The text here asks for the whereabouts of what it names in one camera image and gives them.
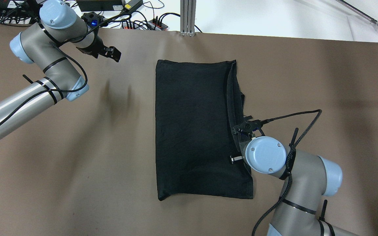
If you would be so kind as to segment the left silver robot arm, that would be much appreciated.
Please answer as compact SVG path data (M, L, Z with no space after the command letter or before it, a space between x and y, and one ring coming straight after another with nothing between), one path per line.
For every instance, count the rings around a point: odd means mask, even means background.
M40 20L10 42L13 54L36 64L44 77L0 102L0 140L63 99L73 101L89 89L87 75L79 73L75 60L60 50L71 42L86 55L99 55L118 62L121 52L107 47L92 28L61 0L47 0Z

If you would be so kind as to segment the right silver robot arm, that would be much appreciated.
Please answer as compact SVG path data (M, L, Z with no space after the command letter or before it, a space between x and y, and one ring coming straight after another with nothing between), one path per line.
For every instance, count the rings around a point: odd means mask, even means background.
M252 170L284 180L278 201L255 224L273 212L268 236L352 236L325 220L327 201L321 215L317 209L323 196L337 193L342 185L341 167L321 156L295 150L294 145L283 145L269 136L253 137L240 142L241 154L231 160L243 160Z

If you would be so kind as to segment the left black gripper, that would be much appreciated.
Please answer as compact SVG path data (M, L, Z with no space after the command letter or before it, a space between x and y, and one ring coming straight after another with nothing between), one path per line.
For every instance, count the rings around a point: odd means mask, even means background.
M91 55L94 58L98 58L99 55L102 55L106 58L111 58L115 62L119 62L121 58L121 52L114 52L115 47L105 47L103 40L99 36L95 36L93 42L87 47L76 47L80 52Z

